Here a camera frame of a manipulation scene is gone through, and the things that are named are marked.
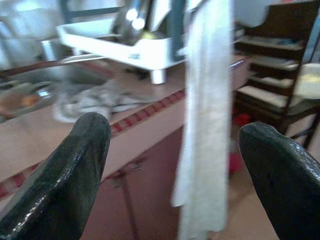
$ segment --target kitchen counter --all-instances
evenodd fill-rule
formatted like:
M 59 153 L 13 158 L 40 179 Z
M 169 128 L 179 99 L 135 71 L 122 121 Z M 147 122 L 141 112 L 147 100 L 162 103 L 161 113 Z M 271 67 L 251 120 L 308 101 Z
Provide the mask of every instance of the kitchen counter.
M 248 60 L 235 55 L 232 63 L 235 90 L 245 83 Z M 185 67 L 168 69 L 162 85 L 113 65 L 114 78 L 123 86 L 155 96 L 159 101 L 115 114 L 110 120 L 112 139 L 102 179 L 151 148 L 184 124 Z M 54 120 L 52 106 L 0 124 L 0 199 L 13 193 L 36 166 L 61 143 L 73 124 Z M 0 209 L 8 201 L 0 202 Z

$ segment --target kitchen sink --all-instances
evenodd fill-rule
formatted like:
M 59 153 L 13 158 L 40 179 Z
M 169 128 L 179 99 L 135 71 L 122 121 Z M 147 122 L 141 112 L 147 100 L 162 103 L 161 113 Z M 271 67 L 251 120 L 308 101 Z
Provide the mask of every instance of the kitchen sink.
M 6 77 L 8 84 L 12 83 L 13 87 L 0 88 L 0 109 L 5 109 L 4 112 L 0 111 L 0 123 L 52 105 L 59 90 L 66 88 L 73 91 L 71 84 L 102 85 L 107 80 L 107 76 L 82 64 L 38 68 Z M 13 93 L 19 93 L 20 97 L 12 97 Z

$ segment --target cabinet door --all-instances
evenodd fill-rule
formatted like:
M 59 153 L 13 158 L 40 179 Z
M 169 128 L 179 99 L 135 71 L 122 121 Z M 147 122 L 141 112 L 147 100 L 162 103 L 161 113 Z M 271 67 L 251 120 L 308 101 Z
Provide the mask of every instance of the cabinet door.
M 115 179 L 101 183 L 80 240 L 133 240 L 123 190 Z
M 177 239 L 180 211 L 171 206 L 182 129 L 145 152 L 125 175 L 140 240 Z

